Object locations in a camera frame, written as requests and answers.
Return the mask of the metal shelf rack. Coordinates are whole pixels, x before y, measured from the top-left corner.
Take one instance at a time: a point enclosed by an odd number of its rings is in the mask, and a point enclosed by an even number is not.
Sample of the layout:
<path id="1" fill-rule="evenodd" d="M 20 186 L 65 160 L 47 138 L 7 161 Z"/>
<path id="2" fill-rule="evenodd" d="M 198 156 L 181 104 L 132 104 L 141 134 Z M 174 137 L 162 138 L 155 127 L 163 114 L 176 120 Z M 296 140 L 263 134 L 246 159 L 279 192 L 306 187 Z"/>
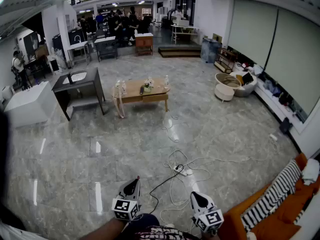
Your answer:
<path id="1" fill-rule="evenodd" d="M 219 48 L 214 65 L 223 73 L 230 74 L 233 71 L 238 54 L 225 48 Z"/>

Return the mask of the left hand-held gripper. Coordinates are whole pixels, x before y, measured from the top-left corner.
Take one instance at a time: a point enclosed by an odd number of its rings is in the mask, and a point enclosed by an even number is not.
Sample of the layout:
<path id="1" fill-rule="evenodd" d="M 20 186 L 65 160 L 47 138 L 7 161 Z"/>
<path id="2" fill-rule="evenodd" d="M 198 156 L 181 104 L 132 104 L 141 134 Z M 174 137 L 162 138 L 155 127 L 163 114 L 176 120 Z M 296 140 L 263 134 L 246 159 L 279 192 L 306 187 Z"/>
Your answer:
<path id="1" fill-rule="evenodd" d="M 139 202 L 136 201 L 140 197 L 140 177 L 131 179 L 120 186 L 118 195 L 121 198 L 112 200 L 111 209 L 117 219 L 123 221 L 132 221 L 140 211 Z"/>

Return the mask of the person's dark blue trousers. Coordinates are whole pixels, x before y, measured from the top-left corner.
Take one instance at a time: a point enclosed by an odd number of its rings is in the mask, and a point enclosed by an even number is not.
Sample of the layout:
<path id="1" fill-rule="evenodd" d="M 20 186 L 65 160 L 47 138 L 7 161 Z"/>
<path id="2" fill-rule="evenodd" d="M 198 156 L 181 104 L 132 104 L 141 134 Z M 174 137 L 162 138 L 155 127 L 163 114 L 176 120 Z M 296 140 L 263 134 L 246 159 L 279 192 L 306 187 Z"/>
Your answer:
<path id="1" fill-rule="evenodd" d="M 160 226 L 158 219 L 153 214 L 143 213 L 138 216 L 138 219 L 128 223 L 122 231 L 122 239 L 131 240 L 134 234 L 140 233 L 151 226 Z"/>

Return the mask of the dark vanity cabinet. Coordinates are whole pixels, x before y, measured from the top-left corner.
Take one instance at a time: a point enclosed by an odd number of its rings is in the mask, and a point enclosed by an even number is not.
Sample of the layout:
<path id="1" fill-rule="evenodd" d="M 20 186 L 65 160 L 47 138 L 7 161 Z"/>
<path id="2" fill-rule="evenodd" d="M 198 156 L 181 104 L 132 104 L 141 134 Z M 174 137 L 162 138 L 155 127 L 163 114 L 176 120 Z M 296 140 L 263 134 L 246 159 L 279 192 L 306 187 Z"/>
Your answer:
<path id="1" fill-rule="evenodd" d="M 52 91 L 68 121 L 71 120 L 74 108 L 98 104 L 104 114 L 103 102 L 106 100 L 98 68 L 70 72 L 77 74 L 87 72 L 85 79 L 73 84 L 63 84 L 68 74 L 60 76 L 54 84 Z"/>

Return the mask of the black display board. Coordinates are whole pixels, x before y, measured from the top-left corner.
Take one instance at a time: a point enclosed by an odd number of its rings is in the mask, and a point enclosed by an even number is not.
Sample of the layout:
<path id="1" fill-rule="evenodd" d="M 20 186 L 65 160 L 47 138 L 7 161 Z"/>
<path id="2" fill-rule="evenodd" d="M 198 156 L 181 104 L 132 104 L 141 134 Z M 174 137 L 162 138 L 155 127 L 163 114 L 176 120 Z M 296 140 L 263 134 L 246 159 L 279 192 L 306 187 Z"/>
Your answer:
<path id="1" fill-rule="evenodd" d="M 68 37 L 70 45 L 87 41 L 87 36 L 84 35 L 84 31 L 81 27 L 68 31 Z"/>

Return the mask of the white round chair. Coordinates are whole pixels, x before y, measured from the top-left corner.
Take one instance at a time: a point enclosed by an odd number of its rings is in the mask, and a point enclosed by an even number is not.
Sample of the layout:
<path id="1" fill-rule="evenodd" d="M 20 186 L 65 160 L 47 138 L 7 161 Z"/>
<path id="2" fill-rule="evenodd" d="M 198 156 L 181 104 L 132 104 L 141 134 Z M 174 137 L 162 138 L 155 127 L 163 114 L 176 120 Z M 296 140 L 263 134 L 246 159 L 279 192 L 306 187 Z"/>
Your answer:
<path id="1" fill-rule="evenodd" d="M 257 77 L 253 74 L 251 74 L 248 71 L 233 71 L 230 73 L 231 76 L 236 77 L 236 75 L 240 75 L 240 76 L 244 76 L 247 73 L 249 73 L 251 75 L 251 77 L 253 78 L 253 81 L 251 83 L 248 83 L 246 85 L 241 86 L 239 89 L 235 89 L 234 90 L 234 95 L 236 97 L 247 97 L 249 96 L 256 88 L 256 85 L 258 83 L 257 81 Z"/>

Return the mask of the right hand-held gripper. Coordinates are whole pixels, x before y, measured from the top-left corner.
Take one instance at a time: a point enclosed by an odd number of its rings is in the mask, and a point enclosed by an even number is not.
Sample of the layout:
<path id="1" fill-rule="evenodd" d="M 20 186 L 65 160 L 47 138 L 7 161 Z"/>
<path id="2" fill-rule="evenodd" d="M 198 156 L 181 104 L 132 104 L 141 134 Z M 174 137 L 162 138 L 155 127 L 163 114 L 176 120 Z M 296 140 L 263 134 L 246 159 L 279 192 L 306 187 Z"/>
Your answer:
<path id="1" fill-rule="evenodd" d="M 213 210 L 217 206 L 213 199 L 201 192 L 192 191 L 190 193 L 191 207 L 195 215 L 192 221 L 199 227 L 202 233 L 218 230 L 224 222 L 224 217 L 220 209 Z"/>

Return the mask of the white framed black panel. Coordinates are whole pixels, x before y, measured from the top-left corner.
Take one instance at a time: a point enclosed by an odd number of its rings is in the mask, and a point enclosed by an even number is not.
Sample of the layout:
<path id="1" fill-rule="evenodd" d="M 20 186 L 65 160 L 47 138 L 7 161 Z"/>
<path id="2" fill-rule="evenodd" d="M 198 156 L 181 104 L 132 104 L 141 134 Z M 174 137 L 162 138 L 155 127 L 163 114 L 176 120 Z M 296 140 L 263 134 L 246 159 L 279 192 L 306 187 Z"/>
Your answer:
<path id="1" fill-rule="evenodd" d="M 62 73 L 62 68 L 55 56 L 48 55 L 47 61 L 53 74 Z"/>

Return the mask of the wooden coffee table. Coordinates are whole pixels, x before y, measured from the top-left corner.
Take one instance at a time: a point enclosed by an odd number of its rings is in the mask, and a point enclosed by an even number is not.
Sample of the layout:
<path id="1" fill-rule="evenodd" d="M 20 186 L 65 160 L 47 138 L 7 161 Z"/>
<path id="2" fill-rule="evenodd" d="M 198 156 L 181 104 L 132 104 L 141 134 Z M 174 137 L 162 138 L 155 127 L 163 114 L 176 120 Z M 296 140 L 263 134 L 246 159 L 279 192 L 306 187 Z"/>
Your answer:
<path id="1" fill-rule="evenodd" d="M 165 111 L 168 112 L 168 92 L 170 91 L 170 84 L 168 89 L 164 88 L 165 77 L 152 78 L 154 80 L 154 87 L 151 92 L 144 92 L 140 95 L 140 88 L 144 86 L 145 80 L 128 80 L 126 83 L 126 95 L 122 95 L 122 81 L 120 81 L 121 93 L 119 95 L 115 92 L 115 85 L 112 88 L 112 100 L 120 118 L 125 118 L 124 104 L 128 103 L 152 103 L 152 102 L 164 102 Z"/>

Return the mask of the white power strip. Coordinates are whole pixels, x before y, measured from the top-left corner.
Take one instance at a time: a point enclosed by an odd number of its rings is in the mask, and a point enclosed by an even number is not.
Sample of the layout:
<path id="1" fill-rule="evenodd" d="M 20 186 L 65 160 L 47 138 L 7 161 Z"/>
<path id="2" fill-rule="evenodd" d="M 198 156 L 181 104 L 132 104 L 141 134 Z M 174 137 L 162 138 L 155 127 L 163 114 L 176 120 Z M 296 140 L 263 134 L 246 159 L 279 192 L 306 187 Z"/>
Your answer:
<path id="1" fill-rule="evenodd" d="M 184 169 L 184 166 L 182 164 L 174 165 L 173 171 L 176 175 L 182 175 L 184 177 L 188 176 L 188 172 Z"/>

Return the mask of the pile of clothes and bags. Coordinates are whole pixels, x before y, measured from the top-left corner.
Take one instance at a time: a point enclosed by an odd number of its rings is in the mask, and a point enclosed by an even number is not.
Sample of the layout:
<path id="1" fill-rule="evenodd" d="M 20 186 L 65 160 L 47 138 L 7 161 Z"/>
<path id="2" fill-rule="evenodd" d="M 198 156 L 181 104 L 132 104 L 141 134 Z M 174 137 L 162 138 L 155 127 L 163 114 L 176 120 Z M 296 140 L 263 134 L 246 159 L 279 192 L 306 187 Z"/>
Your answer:
<path id="1" fill-rule="evenodd" d="M 264 69 L 256 63 L 240 63 L 236 61 L 233 66 L 233 73 L 243 76 L 250 73 L 255 88 L 262 90 L 264 93 L 270 94 L 272 99 L 275 99 L 280 106 L 282 106 L 292 118 L 296 118 L 300 124 L 303 124 L 307 120 L 307 114 L 301 108 L 301 106 L 293 99 L 293 97 L 285 91 L 275 80 L 268 76 Z"/>

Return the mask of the potted pink flowers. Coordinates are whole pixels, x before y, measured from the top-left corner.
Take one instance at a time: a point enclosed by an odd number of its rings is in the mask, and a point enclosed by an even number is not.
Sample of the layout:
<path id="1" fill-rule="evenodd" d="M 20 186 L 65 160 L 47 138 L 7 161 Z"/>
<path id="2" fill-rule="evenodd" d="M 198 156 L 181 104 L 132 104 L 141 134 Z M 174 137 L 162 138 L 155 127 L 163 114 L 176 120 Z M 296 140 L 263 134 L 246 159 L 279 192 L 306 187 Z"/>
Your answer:
<path id="1" fill-rule="evenodd" d="M 151 92 L 152 89 L 154 88 L 154 80 L 152 79 L 152 77 L 148 77 L 145 81 L 144 81 L 144 92 Z"/>

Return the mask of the wooden cabinet with white top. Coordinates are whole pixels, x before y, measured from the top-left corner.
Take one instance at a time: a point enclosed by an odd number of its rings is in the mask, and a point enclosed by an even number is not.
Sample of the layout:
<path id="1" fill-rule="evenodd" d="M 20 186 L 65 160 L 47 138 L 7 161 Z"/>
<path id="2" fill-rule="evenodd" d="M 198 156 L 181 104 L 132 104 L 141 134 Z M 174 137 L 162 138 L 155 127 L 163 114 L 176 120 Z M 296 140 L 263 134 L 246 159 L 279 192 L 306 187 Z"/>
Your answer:
<path id="1" fill-rule="evenodd" d="M 152 33 L 138 33 L 135 34 L 135 54 L 153 55 L 153 37 Z"/>

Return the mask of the blue grey marbled panel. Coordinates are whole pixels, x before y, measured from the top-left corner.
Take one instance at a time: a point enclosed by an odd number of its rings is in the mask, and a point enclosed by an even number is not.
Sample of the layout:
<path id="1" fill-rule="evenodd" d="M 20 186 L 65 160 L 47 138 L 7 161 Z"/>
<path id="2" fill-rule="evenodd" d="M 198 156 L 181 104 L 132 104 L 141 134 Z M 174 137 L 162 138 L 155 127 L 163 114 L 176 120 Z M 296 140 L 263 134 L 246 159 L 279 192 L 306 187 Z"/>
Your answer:
<path id="1" fill-rule="evenodd" d="M 211 38 L 203 38 L 201 44 L 200 58 L 207 64 L 214 64 L 219 48 L 222 44 Z"/>

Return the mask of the white bathtub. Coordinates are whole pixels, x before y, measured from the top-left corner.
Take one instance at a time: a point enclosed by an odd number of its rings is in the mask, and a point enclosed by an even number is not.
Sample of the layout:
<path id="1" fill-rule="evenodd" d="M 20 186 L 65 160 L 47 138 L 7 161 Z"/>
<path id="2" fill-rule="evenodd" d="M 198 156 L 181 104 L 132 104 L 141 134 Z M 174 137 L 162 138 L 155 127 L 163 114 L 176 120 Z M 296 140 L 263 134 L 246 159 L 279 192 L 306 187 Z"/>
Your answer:
<path id="1" fill-rule="evenodd" d="M 12 127 L 22 127 L 47 121 L 53 114 L 57 99 L 48 81 L 17 92 L 7 104 L 4 112 Z"/>

